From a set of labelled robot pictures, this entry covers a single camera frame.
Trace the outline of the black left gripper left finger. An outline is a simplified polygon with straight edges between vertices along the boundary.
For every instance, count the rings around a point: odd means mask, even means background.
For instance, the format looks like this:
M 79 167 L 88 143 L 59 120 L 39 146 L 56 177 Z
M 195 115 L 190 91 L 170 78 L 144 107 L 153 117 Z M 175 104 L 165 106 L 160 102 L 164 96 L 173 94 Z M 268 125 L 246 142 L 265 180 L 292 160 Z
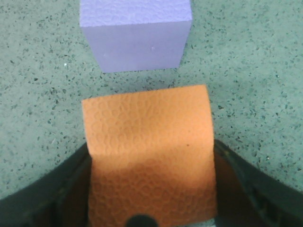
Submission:
M 41 179 L 0 201 L 2 227 L 86 227 L 91 157 L 86 144 Z

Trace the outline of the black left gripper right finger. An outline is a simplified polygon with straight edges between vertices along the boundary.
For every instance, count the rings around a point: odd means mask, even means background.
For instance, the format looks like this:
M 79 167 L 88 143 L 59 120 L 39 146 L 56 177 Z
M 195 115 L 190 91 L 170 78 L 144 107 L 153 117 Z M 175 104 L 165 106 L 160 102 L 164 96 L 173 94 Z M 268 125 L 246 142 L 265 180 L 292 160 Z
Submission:
M 214 141 L 218 227 L 301 227 L 303 194 Z

